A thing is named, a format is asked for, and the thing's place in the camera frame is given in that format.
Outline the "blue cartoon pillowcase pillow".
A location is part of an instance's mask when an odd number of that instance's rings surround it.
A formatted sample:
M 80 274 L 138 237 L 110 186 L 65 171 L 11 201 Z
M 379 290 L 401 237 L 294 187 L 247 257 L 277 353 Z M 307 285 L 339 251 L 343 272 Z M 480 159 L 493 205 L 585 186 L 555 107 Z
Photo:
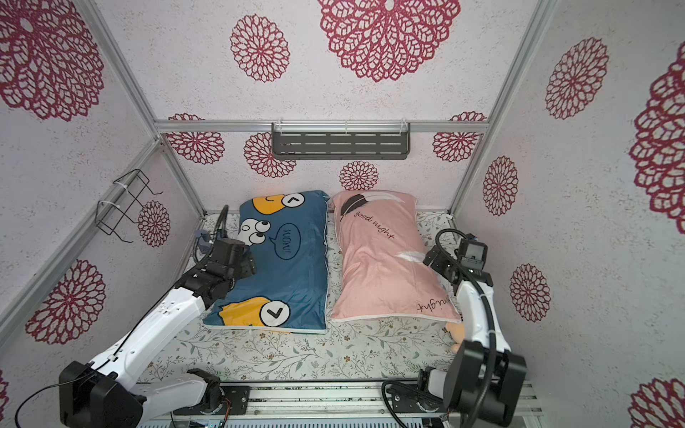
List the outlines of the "blue cartoon pillowcase pillow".
M 237 240 L 250 247 L 256 272 L 216 301 L 203 324 L 325 333 L 328 200 L 325 192 L 315 190 L 243 203 Z

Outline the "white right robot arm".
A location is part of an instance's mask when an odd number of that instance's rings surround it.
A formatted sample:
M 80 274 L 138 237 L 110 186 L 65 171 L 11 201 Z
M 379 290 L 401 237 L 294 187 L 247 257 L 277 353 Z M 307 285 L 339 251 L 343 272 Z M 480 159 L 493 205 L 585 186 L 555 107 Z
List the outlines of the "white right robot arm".
M 465 417 L 496 426 L 511 424 L 526 379 L 524 358 L 513 353 L 499 326 L 491 276 L 482 271 L 487 246 L 465 243 L 452 257 L 440 244 L 426 255 L 424 264 L 447 279 L 462 311 L 464 339 L 445 371 L 422 373 L 424 390 L 442 406 Z

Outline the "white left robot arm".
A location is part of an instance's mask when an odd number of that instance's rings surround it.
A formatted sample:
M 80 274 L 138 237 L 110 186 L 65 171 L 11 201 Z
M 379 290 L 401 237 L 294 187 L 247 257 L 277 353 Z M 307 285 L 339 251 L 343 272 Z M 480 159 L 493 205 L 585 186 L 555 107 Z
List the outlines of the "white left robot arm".
M 61 422 L 68 427 L 136 427 L 180 408 L 220 409 L 220 379 L 201 369 L 158 383 L 137 382 L 179 332 L 255 272 L 249 245 L 230 238 L 217 241 L 121 340 L 87 364 L 74 361 L 62 371 Z

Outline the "pink good night pillow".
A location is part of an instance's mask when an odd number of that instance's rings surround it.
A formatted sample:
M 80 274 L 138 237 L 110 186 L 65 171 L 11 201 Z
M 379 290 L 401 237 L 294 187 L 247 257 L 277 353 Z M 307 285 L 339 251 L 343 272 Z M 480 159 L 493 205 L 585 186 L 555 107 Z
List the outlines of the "pink good night pillow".
M 424 264 L 417 199 L 394 191 L 344 191 L 333 198 L 342 252 L 342 292 L 331 319 L 382 317 L 461 321 L 437 275 Z

